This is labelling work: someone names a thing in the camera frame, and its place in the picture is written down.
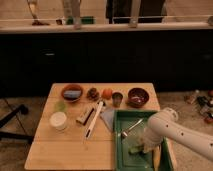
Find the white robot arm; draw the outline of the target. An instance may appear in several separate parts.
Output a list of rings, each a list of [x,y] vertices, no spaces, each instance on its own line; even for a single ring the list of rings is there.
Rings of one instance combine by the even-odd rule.
[[[151,115],[143,129],[143,152],[148,153],[169,138],[213,161],[213,136],[181,126],[177,120],[178,113],[168,107]]]

